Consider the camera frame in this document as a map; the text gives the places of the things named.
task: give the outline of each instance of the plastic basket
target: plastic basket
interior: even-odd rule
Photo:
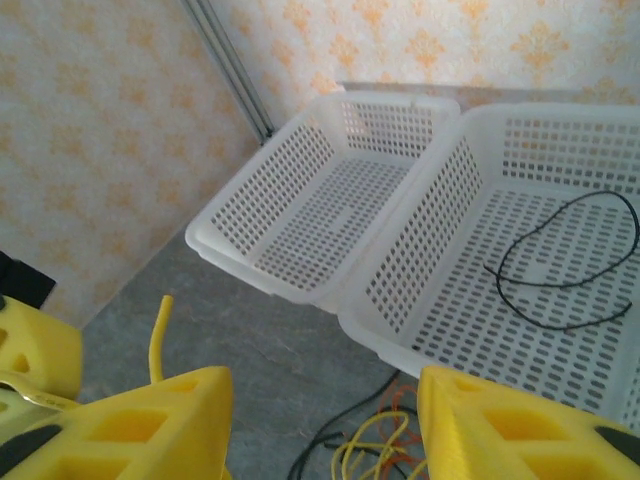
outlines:
[[[418,376],[442,364],[534,392],[640,429],[640,253],[585,286],[503,282],[509,298],[547,325],[627,314],[595,327],[549,331],[500,299],[507,248],[565,201],[613,190],[640,207],[640,109],[559,104],[473,109],[431,152],[338,316],[345,332]],[[612,196],[569,207],[509,257],[504,274],[577,281],[621,258],[632,216]]]
[[[427,96],[319,97],[191,222],[187,243],[264,292],[335,311],[338,285],[459,112]]]

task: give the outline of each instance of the orange wire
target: orange wire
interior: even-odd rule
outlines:
[[[416,457],[411,457],[409,455],[396,455],[387,460],[384,464],[384,470],[382,471],[382,480],[388,480],[389,474],[391,473],[391,469],[393,465],[396,463],[407,463],[412,468],[416,468],[418,464],[422,460]],[[429,480],[429,475],[426,472],[420,472],[420,476],[424,480]]]
[[[396,390],[396,392],[394,393],[392,400],[391,400],[391,407],[393,408],[393,410],[397,410],[398,409],[398,404],[400,403],[400,399],[404,396],[404,394],[406,392],[412,392],[414,393],[416,396],[418,395],[418,392],[416,391],[416,389],[411,386],[411,385],[403,385],[400,388],[398,388]],[[399,423],[396,422],[396,420],[394,419],[394,427],[398,428]],[[405,430],[405,433],[407,434],[407,436],[411,439],[410,441],[406,441],[406,442],[396,442],[396,446],[398,447],[404,447],[407,445],[412,445],[414,443],[422,443],[422,436],[420,436],[419,434],[415,433],[414,431],[412,431],[410,428],[407,428]]]
[[[384,391],[384,393],[382,394],[382,397],[380,397],[380,402],[378,403],[378,413],[381,413],[381,412],[382,412],[382,409],[384,408],[384,405],[387,403],[387,397],[389,397],[389,395],[391,394],[391,392],[392,392],[392,391],[393,391],[393,389],[395,388],[396,383],[398,383],[398,381],[397,381],[397,380],[394,380],[394,381],[391,383],[391,385],[389,385],[389,388],[387,388],[387,389]],[[380,438],[382,438],[382,440],[386,442],[386,441],[388,440],[388,438],[389,438],[389,437],[387,437],[387,436],[384,434],[384,432],[382,431],[382,422],[378,422],[378,424],[377,424],[377,426],[376,426],[376,429],[378,430],[378,433],[380,434]]]
[[[389,386],[389,388],[387,390],[385,390],[384,394],[380,398],[380,403],[378,405],[378,413],[380,413],[382,411],[382,409],[384,408],[384,405],[387,402],[389,394],[392,392],[392,390],[395,388],[395,386],[396,386],[396,382],[394,381]],[[400,400],[402,399],[402,397],[405,395],[406,392],[412,392],[414,395],[417,396],[416,389],[411,385],[402,385],[402,386],[396,388],[395,391],[393,391],[393,394],[391,395],[391,408],[392,408],[393,411],[397,411],[398,410],[398,405],[400,403]],[[399,426],[398,420],[394,419],[393,422],[394,422],[394,427],[398,428],[398,426]],[[378,428],[378,433],[380,434],[380,437],[386,442],[389,437],[383,431],[382,422],[378,423],[377,428]],[[415,445],[415,444],[418,444],[418,443],[422,444],[422,437],[420,435],[416,434],[415,432],[413,432],[411,430],[406,430],[405,433],[408,434],[409,439],[404,441],[404,442],[400,442],[400,441],[396,440],[394,442],[394,446],[406,447],[406,446]],[[422,459],[419,459],[419,458],[416,458],[416,457],[412,457],[410,455],[394,455],[393,457],[389,458],[385,462],[384,467],[383,467],[384,469],[382,471],[382,478],[383,479],[388,479],[389,478],[389,474],[391,472],[391,469],[393,468],[393,465],[396,464],[396,463],[407,463],[411,467],[415,468],[421,461],[422,461]],[[420,473],[420,477],[425,479],[425,480],[429,480],[429,476],[425,472],[421,472]]]

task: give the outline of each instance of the tangled wires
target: tangled wires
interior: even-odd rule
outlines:
[[[410,454],[412,446],[422,451],[422,437],[409,428],[411,419],[417,419],[417,412],[415,408],[400,404],[407,392],[415,394],[415,388],[411,385],[397,387],[398,374],[398,371],[394,372],[387,382],[372,395],[327,421],[314,435],[307,448],[298,456],[287,479],[302,479],[305,465],[311,453],[322,445],[327,449],[334,450],[331,459],[332,480],[338,478],[341,480],[356,478],[359,480],[369,478],[386,480],[390,478],[392,471],[405,479],[420,477],[428,480],[428,475],[422,472],[427,465],[426,460],[422,457],[413,457]],[[377,412],[365,420],[353,435],[346,435],[343,432],[325,433],[338,420],[345,418],[351,412],[371,403],[378,397],[380,397],[380,403]],[[386,405],[389,398],[391,398],[391,404]],[[392,421],[393,431],[387,434],[383,427],[389,421]],[[382,441],[364,439],[373,425],[377,425]],[[340,439],[343,440],[342,443],[334,443]],[[367,456],[376,457],[375,464],[368,468],[363,467]],[[407,474],[402,467],[403,464],[408,465],[413,473]]]

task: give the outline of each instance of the black object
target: black object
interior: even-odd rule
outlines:
[[[343,436],[342,433],[340,433],[340,432],[331,433],[331,434],[325,434],[324,432],[325,432],[325,430],[327,430],[327,428],[329,428],[335,422],[337,422],[341,418],[345,417],[349,413],[353,412],[354,410],[357,410],[358,408],[360,408],[360,407],[366,405],[367,403],[369,403],[369,402],[375,400],[376,398],[378,398],[380,395],[382,395],[384,393],[384,391],[387,388],[389,388],[389,385],[391,385],[393,383],[393,381],[396,378],[398,378],[398,375],[400,375],[400,370],[396,370],[395,372],[393,372],[391,377],[389,377],[389,379],[384,383],[384,385],[382,385],[380,388],[378,388],[378,390],[373,392],[367,398],[364,398],[363,400],[360,400],[355,405],[347,408],[346,410],[343,410],[339,414],[337,414],[334,417],[332,417],[329,420],[327,420],[324,423],[324,425],[322,425],[318,429],[318,431],[313,436],[313,438],[311,439],[311,441],[309,442],[307,447],[302,451],[302,453],[300,453],[300,455],[298,455],[298,458],[296,458],[295,462],[293,462],[293,465],[291,465],[291,468],[289,469],[289,473],[287,475],[287,480],[293,480],[294,478],[297,479],[297,480],[301,480],[302,479],[302,474],[304,472],[304,467],[307,464],[307,462],[309,461],[309,457],[311,456],[311,453],[313,452],[313,450],[318,445],[320,445],[321,443],[324,443],[324,442],[327,442],[329,440],[333,440],[335,438]]]
[[[640,437],[610,427],[596,427],[609,445],[640,467]]]
[[[536,233],[538,233],[540,230],[542,230],[543,228],[545,228],[547,225],[549,225],[558,215],[560,215],[564,210],[566,210],[567,208],[569,208],[571,205],[573,205],[574,203],[579,202],[580,200],[584,200],[585,198],[588,197],[594,197],[597,195],[614,195],[616,197],[618,197],[620,200],[622,200],[622,202],[624,202],[624,204],[626,205],[626,207],[629,209],[629,212],[631,213],[631,216],[633,217],[633,224],[635,227],[635,234],[634,234],[634,239],[633,239],[633,244],[631,246],[631,248],[629,249],[629,251],[627,252],[626,255],[624,255],[622,258],[620,258],[618,261],[612,263],[611,265],[607,266],[606,268],[591,274],[589,277],[580,280],[578,282],[572,282],[572,283],[533,283],[533,282],[526,282],[523,280],[517,280],[515,278],[509,278],[509,277],[505,277],[504,275],[502,275],[502,269],[504,268],[504,265],[507,261],[507,257],[509,256],[509,254],[513,251],[513,249],[520,244],[522,241],[524,241],[526,238],[530,237],[531,235],[534,235]],[[587,193],[585,195],[582,195],[578,198],[574,198],[573,200],[565,203],[564,205],[562,205],[558,210],[556,210],[553,215],[551,215],[549,218],[547,218],[544,222],[542,222],[542,224],[540,224],[538,227],[534,228],[533,230],[531,230],[529,233],[525,233],[524,235],[522,235],[521,237],[519,237],[518,239],[516,239],[511,246],[507,249],[507,251],[505,252],[505,254],[502,257],[502,260],[500,261],[500,265],[498,266],[498,270],[494,271],[492,270],[490,267],[488,267],[487,265],[484,265],[484,269],[487,270],[489,273],[491,273],[495,279],[496,279],[496,288],[498,290],[498,295],[500,295],[500,298],[502,299],[502,301],[504,303],[507,304],[507,306],[509,308],[511,308],[511,310],[513,310],[519,317],[523,318],[524,320],[526,320],[527,322],[531,323],[532,325],[535,325],[536,327],[539,328],[544,328],[546,330],[573,330],[576,328],[583,328],[583,327],[589,327],[589,326],[594,326],[594,325],[599,325],[601,323],[605,323],[605,322],[610,322],[612,320],[615,320],[617,318],[622,317],[625,313],[627,313],[629,311],[629,309],[631,308],[631,302],[627,303],[627,305],[620,311],[610,315],[609,317],[606,318],[599,318],[597,320],[592,320],[589,322],[584,322],[584,323],[577,323],[577,324],[572,324],[572,325],[563,325],[563,326],[555,326],[555,325],[545,325],[529,316],[527,316],[522,310],[520,310],[518,307],[516,307],[504,294],[504,292],[502,291],[502,285],[501,285],[501,281],[505,281],[505,282],[509,282],[509,283],[513,283],[515,285],[529,285],[532,287],[541,287],[541,288],[571,288],[571,287],[579,287],[581,285],[584,285],[586,283],[589,283],[593,280],[595,280],[596,278],[604,275],[605,273],[608,273],[610,271],[612,271],[614,268],[620,266],[623,262],[625,262],[626,260],[629,259],[629,257],[631,257],[631,255],[633,255],[636,251],[636,249],[638,248],[638,243],[640,242],[640,221],[638,220],[638,214],[636,213],[636,210],[633,208],[633,205],[631,205],[631,202],[629,202],[629,200],[627,200],[623,195],[620,195],[617,192],[612,192],[609,190],[600,190],[597,192],[591,192],[591,193]]]
[[[0,294],[40,308],[55,286],[44,273],[0,252]]]
[[[45,425],[16,435],[0,446],[0,477],[4,477],[33,452],[62,431],[60,425]]]

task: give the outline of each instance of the gray floor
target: gray floor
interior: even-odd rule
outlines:
[[[164,344],[165,375],[208,365],[232,370],[227,465],[234,479],[285,478],[325,420],[393,372],[350,340],[335,316],[236,280],[201,260],[181,233],[85,329],[81,401],[149,382],[147,347],[166,293],[175,300]],[[353,430],[374,408],[343,428]],[[326,451],[315,455],[304,478],[329,478],[330,457]]]

